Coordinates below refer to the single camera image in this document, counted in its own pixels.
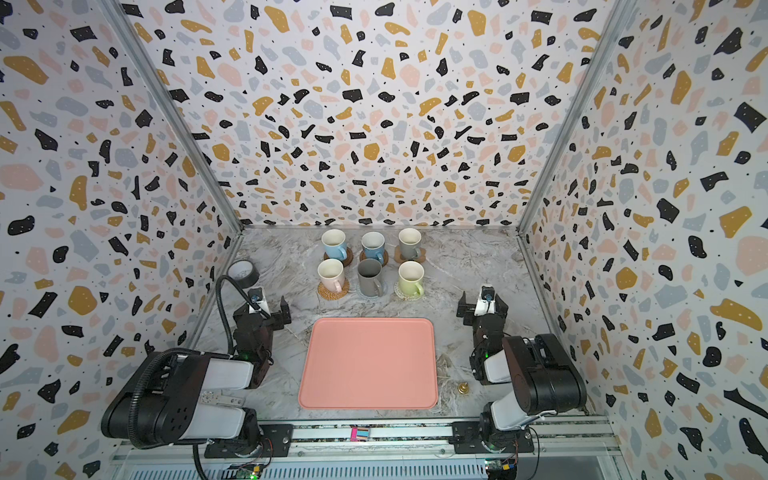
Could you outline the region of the woven rattan coaster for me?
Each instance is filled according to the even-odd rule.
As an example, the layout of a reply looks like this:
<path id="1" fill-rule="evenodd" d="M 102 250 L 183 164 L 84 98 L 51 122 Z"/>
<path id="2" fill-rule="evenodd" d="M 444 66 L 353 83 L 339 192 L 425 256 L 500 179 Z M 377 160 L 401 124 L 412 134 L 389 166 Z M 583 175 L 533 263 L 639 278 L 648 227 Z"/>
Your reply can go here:
<path id="1" fill-rule="evenodd" d="M 331 291 L 329 290 L 323 283 L 320 283 L 317 286 L 317 293 L 318 295 L 328 301 L 335 301 L 343 298 L 349 293 L 350 290 L 350 283 L 348 280 L 344 282 L 342 285 L 342 290 L 340 292 Z"/>

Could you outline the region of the beige patterned round coaster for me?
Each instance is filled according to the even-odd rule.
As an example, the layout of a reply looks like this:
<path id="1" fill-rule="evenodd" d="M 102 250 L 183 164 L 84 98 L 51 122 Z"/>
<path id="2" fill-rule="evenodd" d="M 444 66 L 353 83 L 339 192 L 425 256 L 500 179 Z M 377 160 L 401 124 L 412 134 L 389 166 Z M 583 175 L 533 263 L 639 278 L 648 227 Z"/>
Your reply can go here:
<path id="1" fill-rule="evenodd" d="M 414 289 L 403 291 L 399 284 L 395 284 L 394 292 L 400 299 L 405 301 L 416 301 L 424 295 L 424 289 L 420 285 L 416 285 Z"/>

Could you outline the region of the white mug pink handle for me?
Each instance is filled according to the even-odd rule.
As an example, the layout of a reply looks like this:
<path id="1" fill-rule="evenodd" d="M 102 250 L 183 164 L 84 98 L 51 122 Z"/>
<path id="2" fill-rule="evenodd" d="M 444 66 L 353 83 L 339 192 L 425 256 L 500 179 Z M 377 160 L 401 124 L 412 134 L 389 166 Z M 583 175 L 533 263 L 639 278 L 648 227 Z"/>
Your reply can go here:
<path id="1" fill-rule="evenodd" d="M 346 282 L 344 265 L 337 259 L 323 260 L 317 268 L 322 286 L 332 294 L 341 294 Z"/>

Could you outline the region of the white mug green handle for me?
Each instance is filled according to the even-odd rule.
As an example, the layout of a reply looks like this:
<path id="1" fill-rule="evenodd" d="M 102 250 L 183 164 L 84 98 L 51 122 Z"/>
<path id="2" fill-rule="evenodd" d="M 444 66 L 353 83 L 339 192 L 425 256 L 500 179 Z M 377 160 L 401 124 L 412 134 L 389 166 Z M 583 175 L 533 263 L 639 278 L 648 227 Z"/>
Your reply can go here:
<path id="1" fill-rule="evenodd" d="M 406 261 L 398 269 L 398 284 L 403 291 L 414 289 L 416 285 L 424 289 L 424 274 L 424 268 L 420 263 Z"/>

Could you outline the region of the paw print wooden coaster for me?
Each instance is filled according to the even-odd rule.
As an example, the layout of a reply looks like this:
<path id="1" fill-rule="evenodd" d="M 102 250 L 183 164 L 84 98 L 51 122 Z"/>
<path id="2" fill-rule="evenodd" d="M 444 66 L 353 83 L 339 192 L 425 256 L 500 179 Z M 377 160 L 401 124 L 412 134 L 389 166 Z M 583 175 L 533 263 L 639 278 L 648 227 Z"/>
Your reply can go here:
<path id="1" fill-rule="evenodd" d="M 422 263 L 424 263 L 426 261 L 426 250 L 424 248 L 422 248 L 422 247 L 419 247 L 418 248 L 418 253 L 419 253 L 419 255 L 417 257 L 413 258 L 413 261 L 422 264 Z M 402 256 L 400 246 L 396 246 L 395 247 L 394 255 L 395 255 L 395 261 L 398 264 L 402 264 L 402 263 L 407 261 L 407 259 Z"/>

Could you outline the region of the white mug blue handle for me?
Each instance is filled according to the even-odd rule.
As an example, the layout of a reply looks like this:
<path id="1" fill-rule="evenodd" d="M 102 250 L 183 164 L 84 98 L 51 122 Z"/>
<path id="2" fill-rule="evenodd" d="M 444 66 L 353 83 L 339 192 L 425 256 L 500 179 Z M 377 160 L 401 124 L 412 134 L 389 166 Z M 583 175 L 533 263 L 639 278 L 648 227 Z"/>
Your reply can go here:
<path id="1" fill-rule="evenodd" d="M 347 261 L 347 239 L 342 230 L 330 229 L 325 231 L 322 234 L 321 242 L 329 259 L 335 259 L 342 263 Z"/>

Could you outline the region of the brown wooden coaster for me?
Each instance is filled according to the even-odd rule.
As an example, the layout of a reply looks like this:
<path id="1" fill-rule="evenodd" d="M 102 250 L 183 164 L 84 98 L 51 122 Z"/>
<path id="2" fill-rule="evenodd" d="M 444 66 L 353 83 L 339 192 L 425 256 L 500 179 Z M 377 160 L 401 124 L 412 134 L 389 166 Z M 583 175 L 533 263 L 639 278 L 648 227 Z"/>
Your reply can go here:
<path id="1" fill-rule="evenodd" d="M 347 246 L 345 254 L 346 254 L 346 258 L 343 261 L 341 261 L 341 262 L 342 262 L 342 265 L 346 268 L 349 265 L 351 265 L 351 263 L 352 263 L 352 261 L 354 259 L 354 254 L 352 252 L 351 247 Z M 328 260 L 328 259 L 330 259 L 330 257 L 328 256 L 328 254 L 326 252 L 323 255 L 323 260 Z"/>
<path id="2" fill-rule="evenodd" d="M 367 252 L 363 250 L 360 252 L 359 260 L 364 261 L 366 259 L 376 260 L 381 264 L 381 266 L 386 266 L 389 262 L 389 254 L 386 250 L 382 250 L 382 251 L 375 251 L 371 256 L 368 256 Z"/>

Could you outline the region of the white mug grey handle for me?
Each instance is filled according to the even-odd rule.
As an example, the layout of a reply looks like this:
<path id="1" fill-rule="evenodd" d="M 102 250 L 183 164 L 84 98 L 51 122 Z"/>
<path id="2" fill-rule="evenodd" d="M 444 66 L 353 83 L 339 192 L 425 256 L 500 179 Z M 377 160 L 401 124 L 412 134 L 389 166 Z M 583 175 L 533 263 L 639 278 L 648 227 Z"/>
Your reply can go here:
<path id="1" fill-rule="evenodd" d="M 415 228 L 404 228 L 398 234 L 400 256 L 405 261 L 416 261 L 421 256 L 422 235 Z"/>

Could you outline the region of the dark grey mug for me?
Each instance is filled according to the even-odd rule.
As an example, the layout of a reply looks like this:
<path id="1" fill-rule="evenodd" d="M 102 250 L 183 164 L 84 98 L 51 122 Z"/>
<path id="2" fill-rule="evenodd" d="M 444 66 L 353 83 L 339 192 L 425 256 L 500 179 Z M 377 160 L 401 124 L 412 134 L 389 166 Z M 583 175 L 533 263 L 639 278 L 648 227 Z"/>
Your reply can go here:
<path id="1" fill-rule="evenodd" d="M 357 267 L 359 291 L 366 297 L 381 297 L 384 288 L 381 281 L 382 265 L 376 259 L 364 259 Z"/>

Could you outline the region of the light blue mug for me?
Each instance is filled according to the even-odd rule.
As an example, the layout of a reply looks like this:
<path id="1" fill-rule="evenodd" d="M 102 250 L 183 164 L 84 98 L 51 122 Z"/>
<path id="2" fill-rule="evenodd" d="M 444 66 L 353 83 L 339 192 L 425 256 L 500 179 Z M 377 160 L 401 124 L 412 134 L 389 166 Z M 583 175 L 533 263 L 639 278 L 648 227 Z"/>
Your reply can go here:
<path id="1" fill-rule="evenodd" d="M 381 265 L 384 265 L 386 263 L 385 244 L 386 240 L 383 234 L 373 231 L 368 232 L 361 239 L 362 253 L 366 259 L 374 259 Z"/>

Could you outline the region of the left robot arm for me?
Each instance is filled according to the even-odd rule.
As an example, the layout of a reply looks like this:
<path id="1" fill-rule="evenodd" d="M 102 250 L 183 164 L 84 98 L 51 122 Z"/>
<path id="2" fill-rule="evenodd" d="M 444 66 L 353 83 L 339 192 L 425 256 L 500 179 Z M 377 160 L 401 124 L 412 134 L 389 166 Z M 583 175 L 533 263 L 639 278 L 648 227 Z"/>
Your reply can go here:
<path id="1" fill-rule="evenodd" d="M 176 347 L 149 354 L 107 407 L 101 433 L 138 449 L 204 445 L 208 457 L 243 458 L 262 452 L 269 441 L 256 411 L 215 396 L 260 386 L 273 363 L 274 333 L 292 320 L 290 307 L 281 301 L 270 313 L 258 301 L 233 318 L 231 353 Z"/>

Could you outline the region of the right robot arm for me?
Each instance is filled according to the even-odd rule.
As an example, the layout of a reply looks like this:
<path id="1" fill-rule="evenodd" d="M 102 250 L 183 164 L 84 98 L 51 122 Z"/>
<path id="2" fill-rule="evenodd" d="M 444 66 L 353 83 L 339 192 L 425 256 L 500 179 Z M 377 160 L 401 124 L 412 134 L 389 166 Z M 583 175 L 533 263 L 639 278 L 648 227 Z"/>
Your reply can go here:
<path id="1" fill-rule="evenodd" d="M 477 420 L 452 424 L 457 454 L 531 452 L 526 435 L 534 422 L 585 406 L 585 382 L 557 337 L 505 332 L 508 310 L 491 286 L 481 288 L 475 303 L 466 295 L 458 301 L 456 316 L 472 328 L 473 377 L 485 386 L 509 384 L 511 392 L 486 404 Z"/>

